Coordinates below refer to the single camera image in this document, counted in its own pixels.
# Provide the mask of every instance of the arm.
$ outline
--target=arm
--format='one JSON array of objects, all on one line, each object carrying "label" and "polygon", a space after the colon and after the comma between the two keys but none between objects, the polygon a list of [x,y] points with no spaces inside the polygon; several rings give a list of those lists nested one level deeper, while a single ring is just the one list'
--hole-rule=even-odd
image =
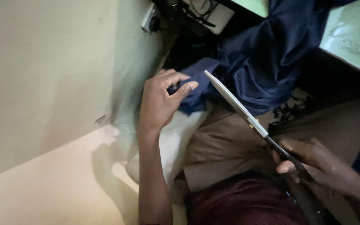
[{"label": "arm", "polygon": [[169,95],[171,84],[189,76],[175,70],[162,70],[146,81],[140,110],[137,141],[140,150],[140,193],[138,199],[141,224],[168,225],[173,223],[172,203],[163,177],[159,150],[159,134],[169,124],[181,101],[197,86],[188,82]]},{"label": "arm", "polygon": [[[335,156],[317,139],[301,142],[282,138],[280,142],[286,149],[301,157],[305,162],[304,166],[317,183],[343,194],[351,203],[360,221],[360,175],[351,166]],[[299,182],[292,162],[280,162],[280,157],[276,153],[273,153],[273,158],[279,163],[278,173],[289,173],[296,182]]]}]

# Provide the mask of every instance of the beige pants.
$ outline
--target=beige pants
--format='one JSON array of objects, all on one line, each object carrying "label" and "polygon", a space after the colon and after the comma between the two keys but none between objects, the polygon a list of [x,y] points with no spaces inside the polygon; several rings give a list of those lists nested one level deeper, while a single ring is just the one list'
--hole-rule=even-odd
[{"label": "beige pants", "polygon": [[[267,129],[272,116],[269,112],[255,118]],[[360,150],[360,100],[289,121],[276,135],[301,141],[316,137],[352,165]],[[266,142],[240,116],[222,107],[214,108],[187,147],[183,171],[189,190],[202,190],[249,169],[275,175],[276,165],[271,154],[263,149],[264,145]],[[348,202],[337,193],[314,183],[288,184],[311,224],[322,221],[316,213],[318,204],[309,193],[313,193],[342,224],[357,223],[356,217],[351,217],[354,212]]]}]

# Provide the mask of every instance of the table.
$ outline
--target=table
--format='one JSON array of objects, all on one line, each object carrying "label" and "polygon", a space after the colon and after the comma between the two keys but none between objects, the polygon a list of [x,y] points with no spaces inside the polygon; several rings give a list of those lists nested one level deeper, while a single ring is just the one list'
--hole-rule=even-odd
[{"label": "table", "polygon": [[[232,0],[261,17],[268,16],[268,0]],[[333,8],[320,48],[360,70],[360,0]]]}]

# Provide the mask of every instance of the power socket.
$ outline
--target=power socket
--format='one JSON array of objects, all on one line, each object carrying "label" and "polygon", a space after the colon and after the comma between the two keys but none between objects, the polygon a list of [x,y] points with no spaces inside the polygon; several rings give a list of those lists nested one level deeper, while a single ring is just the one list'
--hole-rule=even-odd
[{"label": "power socket", "polygon": [[156,16],[159,16],[159,11],[155,5],[155,3],[151,3],[150,7],[148,8],[147,14],[144,17],[143,23],[141,24],[141,28],[147,34],[151,34],[152,31],[150,29],[151,19]]}]

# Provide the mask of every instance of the scissor handle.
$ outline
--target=scissor handle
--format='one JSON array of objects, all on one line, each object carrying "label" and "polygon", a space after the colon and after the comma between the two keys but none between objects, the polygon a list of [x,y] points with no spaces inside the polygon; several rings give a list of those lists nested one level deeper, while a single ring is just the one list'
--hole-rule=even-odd
[{"label": "scissor handle", "polygon": [[311,174],[309,173],[309,171],[304,167],[304,165],[297,158],[295,158],[290,153],[288,153],[288,151],[286,151],[281,146],[279,146],[269,136],[266,136],[265,139],[267,140],[267,142],[269,142],[270,144],[272,144],[274,146],[274,150],[278,154],[280,154],[280,156],[282,156],[283,158],[285,158],[287,160],[290,160],[295,165],[299,176],[301,176],[302,178],[304,178],[307,181],[314,181],[314,179],[311,176]]}]

